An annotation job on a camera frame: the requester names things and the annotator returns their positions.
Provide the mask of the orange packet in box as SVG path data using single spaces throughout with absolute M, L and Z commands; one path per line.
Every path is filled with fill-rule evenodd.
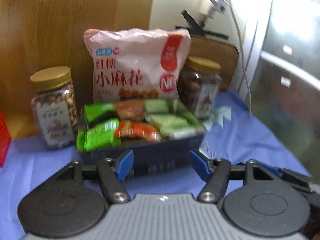
M 121 120 L 144 120 L 144 100 L 119 101 L 114 104 L 116 113 Z

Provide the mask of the nut jar gold lid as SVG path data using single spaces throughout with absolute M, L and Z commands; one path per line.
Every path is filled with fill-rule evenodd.
M 55 150 L 74 145 L 78 116 L 71 68 L 46 68 L 30 81 L 36 93 L 31 105 L 46 146 Z

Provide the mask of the blue printed cloth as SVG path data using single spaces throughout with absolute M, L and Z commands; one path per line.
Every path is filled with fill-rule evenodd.
M 218 117 L 204 137 L 201 151 L 208 158 L 228 159 L 237 164 L 257 159 L 271 166 L 308 174 L 288 150 L 255 116 L 249 114 L 236 91 L 216 97 Z M 1 168 L 1 239 L 21 239 L 24 230 L 17 217 L 21 199 L 59 169 L 79 160 L 75 147 L 49 151 L 40 137 L 11 142 Z M 191 167 L 128 180 L 131 196 L 137 193 L 199 194 L 204 183 Z

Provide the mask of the light green packet in box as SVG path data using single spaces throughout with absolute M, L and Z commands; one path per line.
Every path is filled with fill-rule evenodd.
M 202 122 L 177 99 L 148 99 L 144 101 L 145 120 L 155 126 L 162 139 L 177 140 L 204 135 Z

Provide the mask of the red orange snack packet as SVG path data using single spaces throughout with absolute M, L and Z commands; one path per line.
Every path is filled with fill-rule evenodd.
M 161 140 L 161 136 L 154 126 L 146 122 L 131 120 L 121 121 L 114 136 L 118 138 L 142 139 L 149 142 Z

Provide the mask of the pink twisted-dough snack bag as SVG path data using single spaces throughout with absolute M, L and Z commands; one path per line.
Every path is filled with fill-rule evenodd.
M 93 59 L 93 101 L 178 98 L 177 81 L 191 46 L 187 29 L 84 32 Z

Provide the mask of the red gift box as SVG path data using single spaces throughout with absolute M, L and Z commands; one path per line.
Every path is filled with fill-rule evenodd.
M 12 138 L 4 120 L 4 115 L 0 112 L 0 167 L 3 167 Z

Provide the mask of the dark rectangular tin box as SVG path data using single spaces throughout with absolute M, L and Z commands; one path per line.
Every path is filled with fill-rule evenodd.
M 90 129 L 82 108 L 79 125 Z M 125 150 L 133 150 L 134 163 L 131 175 L 159 173 L 189 164 L 189 151 L 199 148 L 204 135 L 182 138 L 177 140 L 162 139 L 149 142 L 142 139 L 120 138 L 118 147 L 106 147 L 90 152 L 79 152 L 85 165 L 93 165 L 105 158 L 116 159 Z

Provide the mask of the pecan jar gold lid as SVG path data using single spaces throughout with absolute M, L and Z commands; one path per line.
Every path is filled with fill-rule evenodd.
M 180 72 L 177 90 L 180 101 L 198 119 L 208 118 L 222 83 L 221 66 L 212 60 L 189 56 Z

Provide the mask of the small green snack packet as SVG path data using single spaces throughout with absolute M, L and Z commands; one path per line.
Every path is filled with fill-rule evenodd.
M 101 122 L 90 129 L 86 129 L 85 126 L 79 126 L 76 149 L 79 152 L 90 152 L 106 147 L 120 146 L 121 139 L 115 136 L 118 127 L 119 120 L 117 118 Z

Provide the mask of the brown wooden headboard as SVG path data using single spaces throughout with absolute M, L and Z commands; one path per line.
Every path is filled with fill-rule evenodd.
M 236 46 L 175 23 L 199 0 L 1 0 L 1 126 L 11 139 L 66 131 L 84 105 L 174 99 L 189 57 L 212 62 L 225 90 Z

